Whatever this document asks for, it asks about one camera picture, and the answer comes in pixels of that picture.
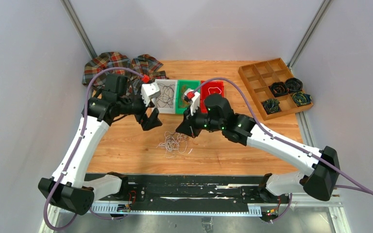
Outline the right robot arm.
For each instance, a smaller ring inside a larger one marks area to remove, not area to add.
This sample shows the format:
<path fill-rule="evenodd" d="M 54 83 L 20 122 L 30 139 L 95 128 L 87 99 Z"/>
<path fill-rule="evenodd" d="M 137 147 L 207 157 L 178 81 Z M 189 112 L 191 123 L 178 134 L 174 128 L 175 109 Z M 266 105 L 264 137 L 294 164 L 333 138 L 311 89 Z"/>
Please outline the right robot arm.
<path fill-rule="evenodd" d="M 326 146 L 321 150 L 284 137 L 256 122 L 253 117 L 234 113 L 229 101 L 220 94 L 209 95 L 204 104 L 205 113 L 194 102 L 191 103 L 183 113 L 177 133 L 195 138 L 202 130 L 220 131 L 233 143 L 261 149 L 298 169 L 287 174 L 264 175 L 255 191 L 262 201 L 271 202 L 289 193 L 306 193 L 317 200 L 330 200 L 339 177 L 335 149 Z"/>

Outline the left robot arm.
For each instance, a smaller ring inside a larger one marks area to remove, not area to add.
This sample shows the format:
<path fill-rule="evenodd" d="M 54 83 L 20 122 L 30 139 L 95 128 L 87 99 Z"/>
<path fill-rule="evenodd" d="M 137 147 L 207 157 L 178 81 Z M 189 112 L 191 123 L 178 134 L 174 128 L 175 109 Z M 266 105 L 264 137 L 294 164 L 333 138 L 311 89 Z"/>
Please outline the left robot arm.
<path fill-rule="evenodd" d="M 101 139 L 119 116 L 133 115 L 142 130 L 162 126 L 153 100 L 161 94 L 156 82 L 142 78 L 137 93 L 127 94 L 127 76 L 108 74 L 103 88 L 92 96 L 82 111 L 78 131 L 67 154 L 50 178 L 42 178 L 40 192 L 49 204 L 78 215 L 86 214 L 93 202 L 112 195 L 117 200 L 129 196 L 128 177 L 109 172 L 85 181 L 86 171 Z"/>

